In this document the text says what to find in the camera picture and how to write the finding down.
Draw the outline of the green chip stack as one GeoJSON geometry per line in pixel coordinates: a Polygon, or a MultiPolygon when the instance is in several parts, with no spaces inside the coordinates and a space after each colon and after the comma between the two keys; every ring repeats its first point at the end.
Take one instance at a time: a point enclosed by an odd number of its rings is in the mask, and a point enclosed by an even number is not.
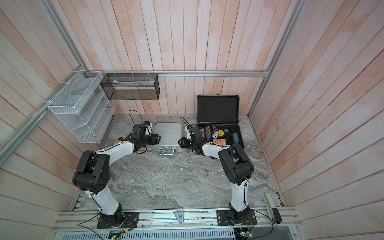
{"type": "Polygon", "coordinates": [[[233,143],[238,143],[238,144],[240,144],[240,137],[239,137],[239,135],[237,134],[237,133],[233,133],[232,134],[232,140],[233,140],[233,143]]]}

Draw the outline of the clear tape roll red print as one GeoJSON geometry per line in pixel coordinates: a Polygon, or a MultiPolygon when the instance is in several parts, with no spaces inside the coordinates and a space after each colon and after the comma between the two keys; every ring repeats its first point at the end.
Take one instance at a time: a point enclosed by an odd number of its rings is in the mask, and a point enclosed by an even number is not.
{"type": "Polygon", "coordinates": [[[251,155],[251,157],[253,159],[258,160],[258,161],[264,157],[263,151],[257,147],[251,147],[249,149],[249,154],[251,155]]]}

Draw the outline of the black mesh wall basket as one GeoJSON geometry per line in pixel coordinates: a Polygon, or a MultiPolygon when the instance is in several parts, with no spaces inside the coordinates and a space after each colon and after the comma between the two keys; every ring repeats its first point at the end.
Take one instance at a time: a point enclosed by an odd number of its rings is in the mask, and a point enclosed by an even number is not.
{"type": "Polygon", "coordinates": [[[161,91],[156,74],[106,74],[101,87],[112,101],[155,101],[161,91]]]}

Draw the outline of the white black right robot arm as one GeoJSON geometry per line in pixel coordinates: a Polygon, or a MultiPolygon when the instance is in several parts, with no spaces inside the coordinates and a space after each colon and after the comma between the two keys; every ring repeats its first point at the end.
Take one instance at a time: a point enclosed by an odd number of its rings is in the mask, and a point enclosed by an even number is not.
{"type": "Polygon", "coordinates": [[[248,203],[249,179],[254,172],[254,165],[239,143],[219,145],[203,138],[198,127],[188,125],[186,138],[179,140],[184,149],[193,153],[214,159],[219,159],[227,179],[231,182],[232,198],[229,210],[218,216],[219,224],[240,225],[253,214],[248,203]]]}

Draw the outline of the dark grey poker case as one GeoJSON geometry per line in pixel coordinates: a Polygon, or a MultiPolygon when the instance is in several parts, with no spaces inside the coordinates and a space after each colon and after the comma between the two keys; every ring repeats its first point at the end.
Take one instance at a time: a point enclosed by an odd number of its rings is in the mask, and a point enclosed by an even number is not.
{"type": "Polygon", "coordinates": [[[225,139],[232,145],[232,134],[240,137],[240,145],[244,141],[239,126],[240,97],[237,95],[198,95],[197,96],[197,123],[198,128],[211,127],[213,139],[225,139]]]}

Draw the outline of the playing card deck box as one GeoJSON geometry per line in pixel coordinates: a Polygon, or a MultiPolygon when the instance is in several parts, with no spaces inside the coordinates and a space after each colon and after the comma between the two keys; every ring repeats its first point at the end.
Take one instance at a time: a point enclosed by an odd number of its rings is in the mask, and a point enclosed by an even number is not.
{"type": "Polygon", "coordinates": [[[225,139],[213,139],[213,142],[217,145],[225,146],[227,144],[225,139]]]}

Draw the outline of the poker chip stack row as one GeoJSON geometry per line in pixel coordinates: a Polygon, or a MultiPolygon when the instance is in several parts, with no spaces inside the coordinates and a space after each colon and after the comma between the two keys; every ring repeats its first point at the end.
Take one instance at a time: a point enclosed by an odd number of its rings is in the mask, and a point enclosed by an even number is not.
{"type": "Polygon", "coordinates": [[[210,126],[199,127],[200,132],[206,141],[212,140],[212,133],[210,126]]]}

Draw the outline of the silver aluminium poker case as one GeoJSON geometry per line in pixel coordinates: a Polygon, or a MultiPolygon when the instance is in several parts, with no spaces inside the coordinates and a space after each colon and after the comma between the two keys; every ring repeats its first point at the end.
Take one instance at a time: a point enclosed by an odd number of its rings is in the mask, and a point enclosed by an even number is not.
{"type": "Polygon", "coordinates": [[[158,134],[160,142],[154,145],[160,156],[173,156],[178,149],[181,149],[179,140],[182,138],[182,124],[175,123],[155,123],[154,133],[158,134]]]}

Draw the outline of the blue clip on rail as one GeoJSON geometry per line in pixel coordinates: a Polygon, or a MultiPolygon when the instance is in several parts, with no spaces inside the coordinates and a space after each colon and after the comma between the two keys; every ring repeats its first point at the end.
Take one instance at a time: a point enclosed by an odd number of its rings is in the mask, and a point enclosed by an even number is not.
{"type": "Polygon", "coordinates": [[[184,210],[175,211],[174,214],[180,224],[184,222],[184,210]]]}

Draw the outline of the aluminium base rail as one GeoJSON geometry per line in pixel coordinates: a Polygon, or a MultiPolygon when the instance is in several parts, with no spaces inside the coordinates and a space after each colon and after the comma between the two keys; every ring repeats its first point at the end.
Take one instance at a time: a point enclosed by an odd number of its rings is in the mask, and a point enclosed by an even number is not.
{"type": "Polygon", "coordinates": [[[233,223],[229,209],[125,211],[118,228],[95,211],[59,214],[52,240],[304,240],[293,208],[257,207],[233,223]]]}

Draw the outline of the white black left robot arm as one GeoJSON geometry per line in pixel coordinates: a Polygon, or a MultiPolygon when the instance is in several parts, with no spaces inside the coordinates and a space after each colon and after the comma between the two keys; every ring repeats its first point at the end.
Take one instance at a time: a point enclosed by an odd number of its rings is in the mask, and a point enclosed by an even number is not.
{"type": "Polygon", "coordinates": [[[100,220],[112,228],[119,228],[124,222],[122,205],[113,197],[108,182],[110,165],[121,158],[140,154],[139,150],[160,143],[161,136],[153,133],[148,121],[133,125],[125,138],[118,138],[111,147],[98,151],[83,152],[73,176],[73,184],[85,192],[98,206],[100,220]]]}

